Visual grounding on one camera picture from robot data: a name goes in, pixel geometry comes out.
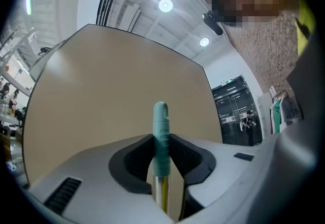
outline doorway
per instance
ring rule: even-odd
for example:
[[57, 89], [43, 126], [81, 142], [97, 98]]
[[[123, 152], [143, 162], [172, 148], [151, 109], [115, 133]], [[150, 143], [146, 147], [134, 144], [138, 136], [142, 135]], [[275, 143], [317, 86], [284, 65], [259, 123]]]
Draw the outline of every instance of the doorway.
[[222, 142], [248, 146], [248, 135], [246, 131], [240, 130], [240, 122], [246, 117], [246, 112], [250, 110], [253, 121], [256, 122], [256, 127], [253, 128], [253, 144], [261, 143], [262, 132], [256, 107], [242, 77], [234, 81], [232, 85], [221, 86], [212, 92], [219, 115]]

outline person in doorway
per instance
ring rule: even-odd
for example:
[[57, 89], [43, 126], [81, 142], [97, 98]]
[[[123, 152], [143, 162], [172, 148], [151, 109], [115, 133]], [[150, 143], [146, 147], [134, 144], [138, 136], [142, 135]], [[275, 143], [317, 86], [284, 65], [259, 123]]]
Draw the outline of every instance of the person in doorway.
[[3, 86], [2, 90], [0, 91], [1, 99], [2, 99], [2, 100], [4, 99], [5, 95], [7, 95], [7, 94], [9, 93], [9, 90], [10, 90], [10, 83], [7, 82], [7, 83]]
[[252, 112], [250, 110], [248, 110], [246, 114], [247, 116], [243, 119], [243, 126], [248, 135], [248, 146], [253, 146], [253, 127], [256, 126], [256, 123], [252, 119]]
[[256, 26], [269, 22], [285, 10], [296, 18], [298, 55], [300, 55], [316, 24], [315, 17], [305, 0], [212, 0], [215, 20], [235, 27]]
[[19, 90], [15, 90], [15, 92], [10, 96], [9, 100], [9, 108], [13, 108], [13, 106], [17, 105], [17, 97], [19, 94]]

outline brick wall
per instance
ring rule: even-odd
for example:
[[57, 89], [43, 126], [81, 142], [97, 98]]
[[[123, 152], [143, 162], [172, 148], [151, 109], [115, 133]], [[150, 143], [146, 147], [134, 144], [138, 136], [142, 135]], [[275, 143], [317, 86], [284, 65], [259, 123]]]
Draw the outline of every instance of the brick wall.
[[294, 22], [292, 14], [283, 12], [277, 19], [258, 27], [225, 26], [231, 43], [251, 68], [264, 93], [273, 85], [278, 93], [287, 90], [293, 96], [286, 77], [298, 58]]

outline table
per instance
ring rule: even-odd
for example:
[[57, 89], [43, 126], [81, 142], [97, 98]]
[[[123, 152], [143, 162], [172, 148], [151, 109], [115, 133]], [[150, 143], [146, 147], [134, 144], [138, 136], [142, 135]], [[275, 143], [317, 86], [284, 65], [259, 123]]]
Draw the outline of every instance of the table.
[[[222, 142], [199, 64], [138, 35], [83, 27], [52, 55], [29, 99], [22, 148], [29, 184], [80, 151], [151, 133], [158, 101], [169, 106], [172, 133]], [[178, 219], [184, 180], [174, 164], [171, 172], [170, 214]]]
[[0, 114], [0, 121], [6, 122], [9, 124], [19, 125], [18, 119], [12, 115]]

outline black vent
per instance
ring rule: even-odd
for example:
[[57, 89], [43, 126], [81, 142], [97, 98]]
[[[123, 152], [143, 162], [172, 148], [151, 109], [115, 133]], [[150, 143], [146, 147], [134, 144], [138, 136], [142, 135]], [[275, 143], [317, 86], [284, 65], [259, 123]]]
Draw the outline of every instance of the black vent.
[[62, 214], [73, 195], [76, 193], [81, 181], [68, 177], [47, 199], [45, 206], [57, 214]]

